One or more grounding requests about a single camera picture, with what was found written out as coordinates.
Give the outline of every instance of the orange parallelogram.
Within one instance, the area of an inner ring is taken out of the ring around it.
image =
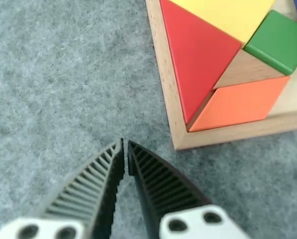
[[[189,132],[265,119],[289,78],[218,88]]]

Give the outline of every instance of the tangram puzzle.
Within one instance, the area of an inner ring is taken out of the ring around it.
[[[277,125],[297,115],[297,11],[288,2],[146,0],[175,148],[297,128],[294,118]],[[275,117],[275,126],[249,124]]]

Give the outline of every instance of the wooden frame edge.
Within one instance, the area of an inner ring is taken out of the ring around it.
[[[187,149],[297,130],[297,112],[260,121],[186,133],[176,149]]]
[[[146,0],[146,8],[163,88],[168,123],[174,148],[177,149],[182,144],[187,131],[160,1]]]

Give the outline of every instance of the red triangle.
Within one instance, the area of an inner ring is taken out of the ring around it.
[[[188,123],[241,48],[241,42],[169,0],[160,2]]]

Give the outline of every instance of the green square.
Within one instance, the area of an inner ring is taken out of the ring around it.
[[[297,22],[270,11],[244,50],[285,75],[297,67]]]

